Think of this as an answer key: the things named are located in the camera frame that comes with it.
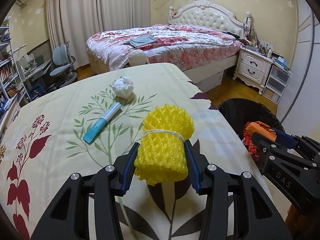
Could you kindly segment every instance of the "white ball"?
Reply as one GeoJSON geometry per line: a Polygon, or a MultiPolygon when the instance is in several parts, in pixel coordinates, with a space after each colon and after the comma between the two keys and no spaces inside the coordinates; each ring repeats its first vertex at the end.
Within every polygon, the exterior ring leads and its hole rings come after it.
{"type": "Polygon", "coordinates": [[[145,65],[147,63],[147,55],[145,52],[141,49],[134,49],[129,54],[129,65],[131,67],[133,66],[139,66],[139,65],[145,65]]]}

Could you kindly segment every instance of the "headboard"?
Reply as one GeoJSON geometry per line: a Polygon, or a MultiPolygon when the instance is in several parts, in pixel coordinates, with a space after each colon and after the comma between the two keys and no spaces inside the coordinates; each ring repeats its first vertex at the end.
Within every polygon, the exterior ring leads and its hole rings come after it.
{"type": "MultiPolygon", "coordinates": [[[[250,12],[247,12],[247,17],[247,22],[251,24],[250,12]]],[[[231,32],[244,38],[244,24],[234,18],[234,13],[208,0],[195,0],[179,9],[176,15],[174,15],[173,7],[170,6],[169,24],[207,27],[231,32]]]]}

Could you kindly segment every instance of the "white string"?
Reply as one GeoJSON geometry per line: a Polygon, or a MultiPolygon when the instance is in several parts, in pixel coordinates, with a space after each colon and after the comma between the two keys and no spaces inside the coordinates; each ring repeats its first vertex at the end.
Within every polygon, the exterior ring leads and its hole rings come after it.
{"type": "Polygon", "coordinates": [[[163,129],[145,130],[144,136],[147,136],[148,134],[151,134],[151,133],[160,133],[160,132],[170,133],[172,135],[178,136],[183,142],[185,141],[184,137],[181,134],[178,134],[178,133],[173,132],[173,131],[163,130],[163,129]]]}

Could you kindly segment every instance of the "gray folded cloth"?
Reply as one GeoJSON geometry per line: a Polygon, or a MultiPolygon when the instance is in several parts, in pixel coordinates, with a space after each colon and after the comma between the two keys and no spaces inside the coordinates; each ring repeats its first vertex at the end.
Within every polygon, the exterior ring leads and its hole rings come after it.
{"type": "Polygon", "coordinates": [[[152,35],[141,35],[138,38],[132,39],[124,43],[124,45],[130,45],[133,48],[148,45],[157,42],[157,40],[152,35]]]}

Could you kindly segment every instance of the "bed frame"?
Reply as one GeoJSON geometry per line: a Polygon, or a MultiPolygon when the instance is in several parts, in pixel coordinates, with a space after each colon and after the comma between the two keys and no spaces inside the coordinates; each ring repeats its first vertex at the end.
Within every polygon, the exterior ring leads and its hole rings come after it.
{"type": "MultiPolygon", "coordinates": [[[[251,13],[247,12],[251,23],[251,13]]],[[[183,8],[169,8],[169,24],[193,25],[207,27],[213,30],[231,32],[244,38],[244,24],[234,17],[234,13],[208,0],[195,0],[183,8]]],[[[103,61],[88,51],[89,61],[97,74],[109,71],[103,61]]],[[[200,90],[207,92],[221,84],[223,71],[237,64],[238,54],[220,61],[184,71],[185,75],[195,83],[200,90]]]]}

